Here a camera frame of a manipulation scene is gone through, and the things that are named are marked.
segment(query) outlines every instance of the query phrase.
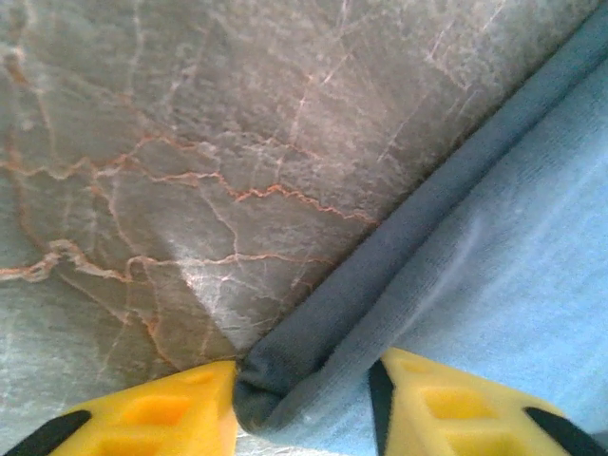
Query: gray marble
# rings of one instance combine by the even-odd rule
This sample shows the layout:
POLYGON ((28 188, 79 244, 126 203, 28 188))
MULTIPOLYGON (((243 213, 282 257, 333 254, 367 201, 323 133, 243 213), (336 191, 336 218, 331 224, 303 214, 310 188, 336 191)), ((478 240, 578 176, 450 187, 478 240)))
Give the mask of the gray marble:
POLYGON ((598 3, 0 0, 0 451, 245 352, 598 3))

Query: yellow clamp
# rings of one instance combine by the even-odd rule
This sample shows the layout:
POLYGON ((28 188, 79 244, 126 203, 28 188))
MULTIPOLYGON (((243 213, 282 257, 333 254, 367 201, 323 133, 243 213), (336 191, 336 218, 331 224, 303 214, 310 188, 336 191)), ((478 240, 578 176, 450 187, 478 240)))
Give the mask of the yellow clamp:
POLYGON ((394 386, 386 456, 570 456, 524 411, 561 415, 551 404, 406 351, 382 361, 394 386))
POLYGON ((52 456, 231 456, 234 361, 218 361, 80 404, 91 418, 52 456))

